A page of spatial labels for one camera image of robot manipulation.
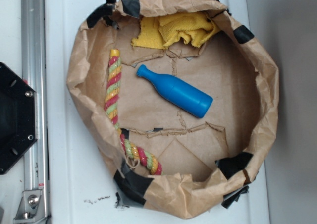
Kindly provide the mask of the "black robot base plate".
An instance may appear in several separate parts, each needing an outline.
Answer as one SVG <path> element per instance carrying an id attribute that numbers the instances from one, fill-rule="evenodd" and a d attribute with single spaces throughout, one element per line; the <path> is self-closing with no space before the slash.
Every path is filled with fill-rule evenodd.
<path id="1" fill-rule="evenodd" d="M 4 175 L 37 141 L 36 92 L 0 64 L 0 173 Z"/>

